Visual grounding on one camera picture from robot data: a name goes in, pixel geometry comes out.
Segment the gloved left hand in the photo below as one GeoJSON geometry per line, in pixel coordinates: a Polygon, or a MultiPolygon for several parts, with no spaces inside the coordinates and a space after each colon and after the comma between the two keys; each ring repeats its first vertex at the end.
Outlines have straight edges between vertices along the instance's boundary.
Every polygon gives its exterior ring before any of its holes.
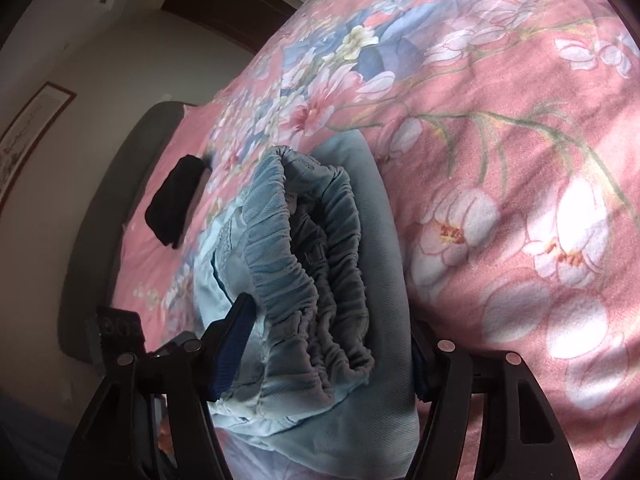
{"type": "Polygon", "coordinates": [[[171,437],[166,396],[161,396],[158,402],[160,402],[160,414],[162,417],[160,418],[160,426],[158,426],[157,446],[167,456],[174,456],[175,449],[171,437]]]}

